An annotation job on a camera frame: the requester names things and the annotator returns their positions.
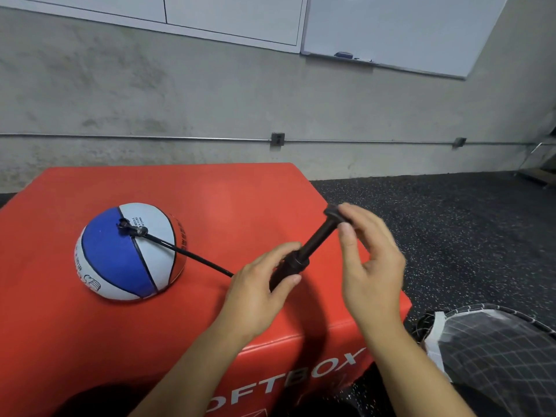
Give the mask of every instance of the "hand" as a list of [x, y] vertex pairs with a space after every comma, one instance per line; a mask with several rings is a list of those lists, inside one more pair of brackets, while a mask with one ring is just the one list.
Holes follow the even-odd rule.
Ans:
[[272, 293], [268, 288], [274, 268], [288, 253], [299, 250], [300, 247], [299, 242], [279, 245], [244, 266], [232, 277], [217, 321], [228, 330], [237, 331], [245, 344], [270, 326], [290, 291], [301, 281], [301, 275], [290, 275]]
[[[401, 324], [405, 258], [384, 221], [375, 214], [349, 203], [341, 204], [339, 210], [353, 222], [353, 226], [338, 226], [344, 258], [344, 303], [361, 332], [373, 337]], [[363, 264], [357, 239], [370, 254]]]

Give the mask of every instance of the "person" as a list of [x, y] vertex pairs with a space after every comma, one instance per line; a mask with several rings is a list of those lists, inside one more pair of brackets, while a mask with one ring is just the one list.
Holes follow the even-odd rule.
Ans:
[[[344, 303], [375, 359], [396, 415], [474, 416], [401, 322], [399, 295], [405, 258], [386, 224], [358, 206], [343, 203], [339, 208], [353, 223], [338, 226]], [[370, 253], [365, 263], [361, 263], [358, 239]], [[205, 415], [228, 366], [243, 347], [270, 326], [300, 282], [300, 275], [291, 275], [272, 293], [268, 289], [273, 269], [300, 247], [298, 242], [282, 244], [235, 274], [216, 320], [130, 416]]]

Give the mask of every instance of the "gray concrete wall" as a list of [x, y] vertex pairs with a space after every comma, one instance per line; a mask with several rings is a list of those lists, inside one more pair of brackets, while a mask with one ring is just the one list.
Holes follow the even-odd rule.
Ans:
[[[463, 82], [0, 9], [0, 132], [533, 140], [556, 125], [554, 17], [556, 0], [509, 0]], [[524, 153], [0, 138], [0, 192], [51, 166], [282, 161], [323, 179], [513, 169]]]

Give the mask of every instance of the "red foam box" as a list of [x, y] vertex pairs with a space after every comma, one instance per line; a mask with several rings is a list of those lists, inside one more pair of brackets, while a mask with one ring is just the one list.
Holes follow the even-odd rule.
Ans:
[[[81, 230], [130, 202], [176, 216], [192, 252], [233, 272], [280, 243], [306, 241], [326, 207], [292, 164], [46, 170], [0, 210], [0, 416], [49, 415], [95, 386], [154, 384], [219, 313], [230, 279], [190, 259], [145, 301], [108, 301], [81, 283]], [[265, 416], [363, 373], [372, 358], [344, 306], [341, 271], [333, 234], [271, 327], [230, 366], [207, 415]], [[410, 307], [400, 293], [402, 319]]]

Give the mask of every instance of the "basketball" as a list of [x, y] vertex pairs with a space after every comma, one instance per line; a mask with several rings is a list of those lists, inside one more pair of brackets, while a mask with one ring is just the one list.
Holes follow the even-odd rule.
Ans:
[[122, 218], [187, 248], [185, 230], [175, 217], [146, 203], [122, 204], [97, 215], [81, 231], [74, 253], [77, 274], [87, 287], [107, 299], [146, 299], [177, 279], [186, 258], [148, 239], [121, 233], [117, 225]]

